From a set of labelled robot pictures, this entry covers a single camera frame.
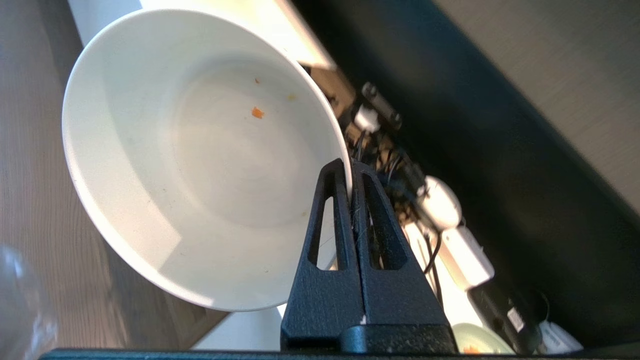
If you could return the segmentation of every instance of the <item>white label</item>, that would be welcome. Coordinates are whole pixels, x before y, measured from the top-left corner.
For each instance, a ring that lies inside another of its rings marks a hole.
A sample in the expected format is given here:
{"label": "white label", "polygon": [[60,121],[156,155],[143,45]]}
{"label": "white label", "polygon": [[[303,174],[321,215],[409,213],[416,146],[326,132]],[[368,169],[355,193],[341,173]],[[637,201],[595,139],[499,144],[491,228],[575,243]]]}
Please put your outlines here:
{"label": "white label", "polygon": [[507,311],[507,317],[514,328],[516,328],[517,332],[520,332],[524,328],[524,321],[522,321],[522,317],[518,310],[515,307],[512,307],[511,310]]}

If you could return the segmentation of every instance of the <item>dark wall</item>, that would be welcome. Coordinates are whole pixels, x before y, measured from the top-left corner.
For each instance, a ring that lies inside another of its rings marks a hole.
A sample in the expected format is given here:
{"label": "dark wall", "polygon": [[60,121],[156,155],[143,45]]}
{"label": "dark wall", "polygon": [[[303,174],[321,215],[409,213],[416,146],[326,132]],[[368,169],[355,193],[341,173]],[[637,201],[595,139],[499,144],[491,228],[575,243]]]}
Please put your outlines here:
{"label": "dark wall", "polygon": [[399,143],[458,194],[501,276],[546,293],[587,347],[640,340],[637,215],[433,3],[295,3],[403,115]]}

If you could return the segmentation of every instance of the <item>bowl rim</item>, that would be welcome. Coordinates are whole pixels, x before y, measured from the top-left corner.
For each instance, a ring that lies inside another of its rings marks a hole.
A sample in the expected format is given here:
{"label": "bowl rim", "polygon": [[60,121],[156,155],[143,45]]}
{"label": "bowl rim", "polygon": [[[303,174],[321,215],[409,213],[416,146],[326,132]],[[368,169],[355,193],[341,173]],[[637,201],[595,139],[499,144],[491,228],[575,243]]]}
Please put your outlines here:
{"label": "bowl rim", "polygon": [[69,90],[70,86],[73,86],[72,84],[74,83],[74,78],[76,76],[76,72],[77,72],[77,68],[78,68],[79,64],[82,63],[83,59],[87,56],[87,54],[91,52],[92,48],[96,47],[97,44],[100,41],[102,41],[102,39],[105,37],[105,35],[107,33],[112,31],[114,28],[117,28],[121,24],[123,24],[125,22],[128,22],[128,21],[132,21],[132,19],[135,19],[135,18],[138,18],[138,17],[153,16],[154,14],[157,14],[157,13],[172,13],[172,12],[196,13],[196,14],[199,14],[199,15],[212,17],[212,18],[214,18],[216,20],[225,21],[225,22],[227,22],[227,23],[229,23],[229,24],[231,24],[233,26],[237,26],[237,27],[249,32],[250,34],[252,34],[256,38],[258,38],[259,40],[263,41],[267,46],[270,46],[280,56],[282,56],[284,59],[286,59],[293,66],[294,69],[296,69],[296,71],[298,72],[299,76],[301,76],[305,80],[307,85],[311,88],[311,90],[315,94],[316,99],[320,102],[321,106],[324,109],[324,112],[326,113],[329,121],[331,122],[331,125],[333,127],[334,135],[337,137],[338,145],[340,146],[340,158],[342,159],[342,162],[344,163],[345,178],[346,178],[346,185],[347,185],[347,195],[348,195],[349,198],[351,198],[351,191],[352,191],[352,188],[353,188],[353,180],[352,180],[352,176],[351,176],[352,175],[351,174],[351,164],[350,164],[350,160],[349,160],[349,154],[348,154],[347,149],[346,149],[346,144],[344,143],[344,137],[342,136],[342,131],[340,130],[340,127],[338,125],[338,121],[335,118],[333,110],[332,110],[331,106],[329,105],[329,102],[326,100],[326,97],[324,96],[324,94],[322,93],[320,88],[316,85],[316,83],[312,80],[311,76],[309,74],[307,74],[307,72],[302,68],[302,66],[296,60],[294,60],[290,55],[288,55],[284,50],[282,50],[279,47],[273,45],[269,40],[265,39],[261,35],[257,34],[256,32],[252,31],[251,29],[247,28],[244,24],[242,24],[242,23],[240,23],[238,21],[226,19],[226,18],[224,18],[222,16],[211,14],[211,13],[200,11],[200,10],[178,9],[178,8],[162,8],[162,9],[152,9],[152,10],[141,9],[141,10],[136,10],[135,12],[131,12],[131,13],[128,13],[128,14],[120,17],[119,19],[117,19],[117,20],[113,21],[112,23],[108,24],[105,28],[101,29],[88,42],[88,44],[84,47],[82,53],[80,54],[80,56],[76,60],[76,63],[74,64],[74,67],[71,70],[71,73],[69,75],[69,79],[67,81],[67,85],[66,85],[66,88],[65,88],[65,95],[64,95],[64,98],[63,98],[63,106],[62,106],[62,113],[61,113],[62,141],[63,141],[63,147],[64,147],[64,151],[65,151],[65,159],[67,161],[67,167],[68,167],[69,174],[71,176],[72,182],[74,184],[74,188],[76,189],[76,192],[77,192],[77,194],[78,194],[78,196],[80,198],[80,201],[81,201],[85,211],[89,215],[90,219],[92,220],[93,224],[96,226],[96,228],[98,229],[98,231],[100,232],[102,237],[109,244],[109,246],[111,246],[111,248],[127,264],[129,264],[129,266],[134,268],[135,271],[137,271],[140,275],[144,276],[144,278],[146,278],[147,280],[149,280],[150,282],[152,282],[156,286],[160,287],[161,289],[167,291],[168,293],[171,293],[172,295],[174,295],[174,296],[176,296],[176,297],[178,297],[178,298],[180,298],[182,300],[188,301],[188,302],[190,302],[192,304],[196,304],[196,305],[199,305],[199,306],[207,307],[207,308],[210,308],[210,309],[216,309],[216,310],[220,310],[220,311],[229,311],[229,312],[235,312],[235,311],[258,311],[258,310],[268,309],[268,308],[271,308],[271,307],[276,307],[276,306],[285,304],[288,301],[289,294],[287,294],[287,298],[284,299],[284,300],[281,300],[281,301],[278,301],[278,302],[275,302],[275,303],[272,303],[272,304],[265,304],[264,306],[259,306],[259,307],[238,309],[238,308],[232,308],[232,307],[228,307],[228,306],[217,306],[215,299],[213,299],[213,303],[212,303],[211,299],[209,297],[201,295],[201,294],[199,294],[197,292],[191,291],[191,290],[189,290],[189,289],[187,289],[185,287],[182,287],[181,285],[179,285],[176,282],[170,280],[169,278],[167,278],[163,274],[160,274],[154,266],[148,264],[147,261],[145,261],[136,251],[134,251],[131,248],[131,246],[129,245],[129,242],[126,241],[126,239],[124,239],[122,236],[120,236],[120,234],[115,229],[115,227],[112,226],[112,224],[109,221],[109,219],[107,218],[107,216],[102,213],[99,204],[93,198],[92,193],[89,190],[89,187],[87,186],[86,182],[84,181],[82,170],[78,166],[78,162],[77,162],[77,159],[76,159],[76,153],[75,153],[74,147],[73,147],[73,139],[71,139],[71,135],[70,135],[70,127],[71,127],[71,125],[70,125],[69,121],[66,120],[66,118],[67,118],[66,114],[67,114],[67,111],[68,111],[68,109],[67,109],[68,102],[70,101],[69,98],[68,98],[68,90]]}

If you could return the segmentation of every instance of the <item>food residue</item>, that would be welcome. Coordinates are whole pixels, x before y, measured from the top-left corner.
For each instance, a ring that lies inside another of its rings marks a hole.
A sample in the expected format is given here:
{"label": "food residue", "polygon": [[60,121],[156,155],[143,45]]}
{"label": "food residue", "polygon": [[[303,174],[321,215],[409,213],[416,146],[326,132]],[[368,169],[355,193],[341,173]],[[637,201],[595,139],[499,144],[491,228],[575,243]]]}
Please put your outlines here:
{"label": "food residue", "polygon": [[478,350],[478,348],[473,345],[469,345],[463,348],[462,351],[465,354],[480,354],[480,350]]}
{"label": "food residue", "polygon": [[251,110],[251,115],[253,115],[253,117],[257,117],[258,119],[262,119],[262,117],[264,116],[264,112],[254,106],[253,110]]}

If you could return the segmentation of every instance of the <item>black clamp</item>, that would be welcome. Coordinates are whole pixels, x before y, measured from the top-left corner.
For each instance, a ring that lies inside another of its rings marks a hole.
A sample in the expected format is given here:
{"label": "black clamp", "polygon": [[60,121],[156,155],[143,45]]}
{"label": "black clamp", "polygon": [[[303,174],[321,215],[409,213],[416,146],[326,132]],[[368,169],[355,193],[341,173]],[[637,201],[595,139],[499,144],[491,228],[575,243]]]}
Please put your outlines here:
{"label": "black clamp", "polygon": [[[449,322],[375,172],[358,162],[352,169],[352,206],[340,159],[327,164],[318,178],[282,320],[281,349],[457,354]],[[337,271],[316,266],[324,202],[331,196]]]}

